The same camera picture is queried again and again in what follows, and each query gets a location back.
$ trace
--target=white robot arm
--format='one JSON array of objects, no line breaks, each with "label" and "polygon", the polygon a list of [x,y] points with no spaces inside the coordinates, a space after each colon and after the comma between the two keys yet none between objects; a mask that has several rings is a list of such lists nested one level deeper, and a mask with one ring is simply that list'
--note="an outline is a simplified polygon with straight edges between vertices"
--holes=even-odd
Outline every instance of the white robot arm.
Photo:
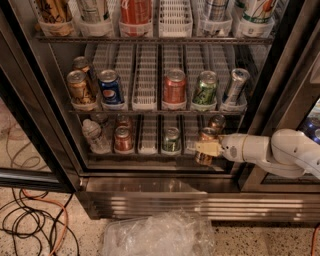
[{"label": "white robot arm", "polygon": [[271,138],[230,134],[222,136],[219,143],[199,141],[196,150],[213,156],[222,154],[229,161],[254,163],[286,178],[309,172],[320,179],[320,145],[299,131],[278,130]]}]

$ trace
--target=orange cable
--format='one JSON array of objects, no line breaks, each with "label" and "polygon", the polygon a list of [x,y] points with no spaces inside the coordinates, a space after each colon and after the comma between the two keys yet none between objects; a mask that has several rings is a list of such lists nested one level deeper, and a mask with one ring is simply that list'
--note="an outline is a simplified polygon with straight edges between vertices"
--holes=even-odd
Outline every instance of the orange cable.
[{"label": "orange cable", "polygon": [[50,252],[49,256],[52,256],[55,252],[58,251],[58,249],[60,248],[61,244],[62,244],[62,240],[64,238],[64,236],[66,235],[67,232],[67,227],[68,227],[68,213],[67,213],[67,209],[64,207],[63,204],[59,203],[58,201],[55,200],[51,200],[51,199],[44,199],[41,197],[34,197],[31,196],[25,189],[23,189],[23,193],[25,194],[26,197],[28,198],[32,198],[34,200],[38,200],[38,201],[42,201],[42,202],[46,202],[46,203],[50,203],[50,204],[55,204],[59,207],[61,207],[61,209],[63,210],[64,214],[64,225],[63,225],[63,230],[61,231],[61,235],[59,236],[59,239],[57,240],[54,248],[52,249],[52,251]]},{"label": "orange cable", "polygon": [[320,229],[320,224],[318,224],[313,231],[313,236],[312,236],[312,245],[311,245],[311,256],[315,256],[316,254],[316,245],[317,245],[317,234]]}]

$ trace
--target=refrigerator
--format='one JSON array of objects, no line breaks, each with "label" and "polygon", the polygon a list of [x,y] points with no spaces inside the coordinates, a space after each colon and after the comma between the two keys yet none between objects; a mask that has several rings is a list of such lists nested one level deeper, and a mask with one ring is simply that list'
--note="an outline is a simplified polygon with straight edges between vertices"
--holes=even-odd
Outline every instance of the refrigerator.
[{"label": "refrigerator", "polygon": [[[201,23],[204,1],[153,1],[150,24],[139,37],[125,32],[120,2],[107,3],[110,27],[94,30],[81,20],[77,2],[68,1],[74,30],[61,36],[46,34],[36,1],[1,1],[1,99],[50,171],[1,168],[0,184],[75,193],[91,219],[184,209],[210,220],[317,221],[320,180],[311,173],[285,178],[222,156],[201,165],[195,143],[216,115],[226,119],[224,135],[270,137],[279,129],[301,128],[320,96],[320,1],[277,1],[270,31],[260,37],[236,35],[234,1],[226,12],[229,27],[211,28],[213,34]],[[175,15],[163,12],[178,12],[169,8],[176,5],[183,6],[184,21],[171,31],[166,19]],[[108,33],[101,36],[103,29]],[[96,73],[119,74],[121,107],[105,106],[100,92],[93,110],[75,105],[67,77],[78,56]],[[164,77],[172,68],[187,78],[186,101],[178,107],[163,100]],[[228,107],[222,97],[235,68],[248,70],[250,79],[238,104]],[[219,87],[213,106],[199,111],[191,98],[203,70],[217,73]],[[125,153],[115,147],[121,116],[132,121],[133,145]],[[103,119],[106,152],[90,148],[82,132],[88,119]],[[180,132],[174,154],[164,148],[168,127]]]}]

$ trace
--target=small can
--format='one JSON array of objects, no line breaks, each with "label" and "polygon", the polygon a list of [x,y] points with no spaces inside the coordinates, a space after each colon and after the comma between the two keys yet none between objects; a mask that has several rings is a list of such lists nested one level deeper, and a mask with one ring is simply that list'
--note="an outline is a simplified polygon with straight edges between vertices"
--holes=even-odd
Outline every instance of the small can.
[{"label": "small can", "polygon": [[129,127],[117,127],[114,133],[114,148],[118,151],[128,151],[132,149],[132,147],[132,132]]},{"label": "small can", "polygon": [[99,23],[110,18],[106,0],[77,0],[81,18],[86,23]]},{"label": "small can", "polygon": [[119,126],[128,127],[130,131],[132,131],[132,127],[133,127],[132,117],[119,114],[116,120],[116,127],[119,127]]},{"label": "small can", "polygon": [[222,21],[224,19],[229,0],[206,0],[203,15],[211,21]]},{"label": "small can", "polygon": [[216,130],[218,134],[221,134],[226,127],[226,118],[224,115],[214,115],[209,119],[208,127]]},{"label": "small can", "polygon": [[[214,128],[205,127],[199,133],[199,141],[210,141],[218,139],[218,132]],[[195,161],[201,165],[210,165],[212,156],[196,151]]]},{"label": "small can", "polygon": [[121,18],[125,24],[146,24],[151,18],[150,0],[120,0]]},{"label": "small can", "polygon": [[105,104],[117,105],[124,103],[120,77],[114,70],[106,69],[101,71],[98,75],[98,84]]},{"label": "small can", "polygon": [[235,68],[231,71],[228,86],[223,94],[222,102],[227,105],[236,106],[242,89],[250,78],[247,70]]},{"label": "small can", "polygon": [[197,105],[212,105],[219,84],[215,72],[205,70],[200,73],[192,96],[192,103]]},{"label": "small can", "polygon": [[278,0],[250,0],[247,1],[242,13],[242,20],[254,24],[268,23]]},{"label": "small can", "polygon": [[317,144],[320,144],[320,119],[317,117],[307,117],[306,120],[298,128],[307,137]]},{"label": "small can", "polygon": [[97,86],[94,86],[94,81],[95,81],[94,70],[93,70],[92,65],[90,65],[88,59],[84,56],[79,56],[79,57],[74,58],[73,64],[72,64],[72,69],[73,70],[82,70],[84,73],[87,74],[87,79],[89,81],[92,94],[97,95],[98,88],[97,88]]},{"label": "small can", "polygon": [[185,102],[186,81],[181,69],[170,69],[164,78],[163,101],[170,104]]},{"label": "small can", "polygon": [[180,131],[176,127],[168,127],[164,130],[162,149],[167,152],[180,150]]},{"label": "small can", "polygon": [[76,104],[90,104],[96,101],[92,95],[90,85],[86,79],[86,73],[82,70],[71,71],[67,75],[68,88]]}]

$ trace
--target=white bottle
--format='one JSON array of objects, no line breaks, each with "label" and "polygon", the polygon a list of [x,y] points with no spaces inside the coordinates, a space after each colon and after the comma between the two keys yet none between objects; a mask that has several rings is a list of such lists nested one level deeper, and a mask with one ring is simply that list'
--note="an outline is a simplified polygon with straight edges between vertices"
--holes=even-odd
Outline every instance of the white bottle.
[{"label": "white bottle", "polygon": [[104,154],[110,152],[106,136],[97,122],[85,119],[83,121],[82,133],[87,139],[93,153]]}]

